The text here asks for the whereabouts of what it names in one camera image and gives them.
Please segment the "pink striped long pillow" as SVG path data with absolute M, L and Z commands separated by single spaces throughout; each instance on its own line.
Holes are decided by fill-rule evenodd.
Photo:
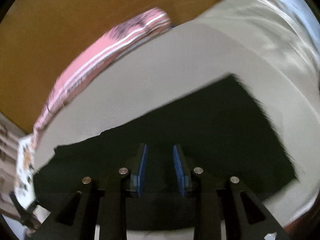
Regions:
M 42 134 L 59 110 L 80 94 L 106 67 L 135 46 L 169 30 L 170 24 L 170 17 L 164 10 L 153 8 L 116 25 L 84 50 L 52 87 L 34 124 L 31 148 L 37 149 Z

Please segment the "beige curtain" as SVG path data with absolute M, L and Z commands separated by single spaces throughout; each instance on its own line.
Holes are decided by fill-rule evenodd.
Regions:
M 1 113 L 1 215 L 19 220 L 10 192 L 16 180 L 18 141 L 25 133 Z

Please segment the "grey mesh bed mat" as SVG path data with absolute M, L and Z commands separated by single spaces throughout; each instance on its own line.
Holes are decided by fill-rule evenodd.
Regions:
M 304 0 L 224 0 L 135 49 L 99 75 L 45 133 L 36 164 L 57 146 L 127 124 L 229 75 L 261 105 L 296 179 L 259 200 L 285 228 L 319 189 L 319 18 Z M 129 230 L 126 239 L 194 239 L 194 226 Z M 289 239 L 319 239 L 319 231 Z

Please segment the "wooden headboard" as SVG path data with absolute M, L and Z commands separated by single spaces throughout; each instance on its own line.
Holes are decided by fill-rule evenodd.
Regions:
M 63 70 L 115 25 L 158 7 L 175 25 L 219 0 L 16 0 L 1 22 L 1 112 L 32 130 Z

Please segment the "white floral pillow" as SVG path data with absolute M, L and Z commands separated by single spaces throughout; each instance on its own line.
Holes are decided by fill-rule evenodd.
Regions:
M 36 198 L 33 185 L 34 153 L 33 134 L 22 137 L 18 141 L 14 193 L 24 209 L 27 209 Z

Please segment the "black pants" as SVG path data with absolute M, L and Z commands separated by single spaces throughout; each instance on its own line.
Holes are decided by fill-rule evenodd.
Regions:
M 99 136 L 57 146 L 33 178 L 37 198 L 46 209 L 55 209 L 84 177 L 104 180 L 128 164 L 142 143 L 148 147 L 146 175 L 142 195 L 126 202 L 129 230 L 194 226 L 191 205 L 178 189 L 176 144 L 204 172 L 236 176 L 261 200 L 297 177 L 260 103 L 229 75 Z

